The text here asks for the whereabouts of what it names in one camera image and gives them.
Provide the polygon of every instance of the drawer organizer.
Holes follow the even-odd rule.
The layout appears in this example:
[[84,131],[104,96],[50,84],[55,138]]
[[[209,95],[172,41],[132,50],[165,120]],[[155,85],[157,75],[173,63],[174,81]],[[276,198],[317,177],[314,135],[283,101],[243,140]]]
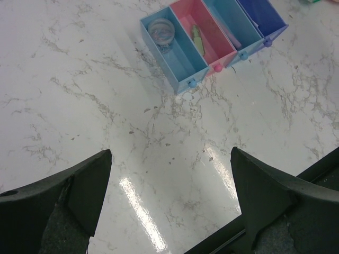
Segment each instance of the drawer organizer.
[[[149,33],[158,18],[173,24],[169,50]],[[141,19],[142,37],[177,94],[270,47],[287,27],[269,0],[179,0]]]

